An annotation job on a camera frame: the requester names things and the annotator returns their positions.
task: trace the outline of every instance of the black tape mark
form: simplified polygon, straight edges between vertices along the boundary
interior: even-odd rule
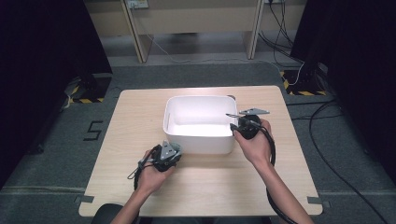
[[[91,121],[90,128],[88,129],[87,133],[96,133],[96,137],[94,138],[84,138],[84,141],[97,141],[99,139],[99,135],[102,132],[101,130],[92,130],[92,125],[95,123],[103,123],[102,120],[93,120]]]

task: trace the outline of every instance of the hand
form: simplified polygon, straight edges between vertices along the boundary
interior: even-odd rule
[[[262,127],[264,127],[268,131],[268,133],[271,134],[270,123],[265,119],[261,119],[261,122]],[[250,161],[253,165],[263,162],[270,162],[270,144],[261,131],[259,131],[252,139],[248,140],[245,139],[238,131],[233,131],[233,136],[235,136],[235,140],[239,143],[239,146],[242,148],[242,151],[244,152],[247,160]]]
[[[146,158],[148,154],[149,150],[146,151],[144,158]],[[160,172],[152,166],[151,162],[146,162],[144,167],[146,168],[143,169],[139,176],[137,189],[143,190],[148,194],[158,190],[163,185],[165,179],[175,171],[175,166],[173,166],[165,172]]]

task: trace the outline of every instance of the white plastic bin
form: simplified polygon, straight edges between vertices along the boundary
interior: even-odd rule
[[[183,153],[227,154],[233,150],[230,123],[236,119],[226,114],[237,114],[230,96],[175,96],[166,104],[163,130]]]

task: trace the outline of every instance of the light wood tabletop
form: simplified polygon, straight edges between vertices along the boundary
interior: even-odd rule
[[[146,150],[166,140],[163,115],[166,102],[177,95],[233,95],[237,109],[270,111],[276,142],[276,170],[309,215],[321,204],[281,91],[276,86],[216,87],[123,91],[108,126],[79,213],[92,217],[104,203],[124,205],[134,191],[127,179]],[[265,185],[235,142],[226,155],[184,154],[175,172],[140,210],[142,217],[273,216]]]

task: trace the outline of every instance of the person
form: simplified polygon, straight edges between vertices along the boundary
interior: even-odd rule
[[[271,134],[270,123],[265,119],[261,119],[261,122],[262,127]],[[245,139],[241,133],[237,131],[233,131],[233,135],[235,140],[239,143],[239,146],[242,148],[247,160],[252,163],[256,171],[259,173],[277,207],[286,216],[297,223],[313,223],[311,217],[306,213],[304,208],[277,174],[275,167],[271,164],[271,148],[265,135],[262,132],[258,132],[254,138],[249,140]],[[149,195],[158,190],[167,177],[175,171],[175,169],[176,167],[171,167],[165,172],[159,172],[153,166],[145,168],[138,180],[137,189],[132,193],[128,202],[117,212],[111,223],[133,223],[134,219],[138,215],[140,207]],[[280,222],[287,223],[283,219],[280,219]],[[191,223],[200,222],[194,219]],[[246,223],[258,223],[258,221],[253,217],[251,220],[246,220]]]

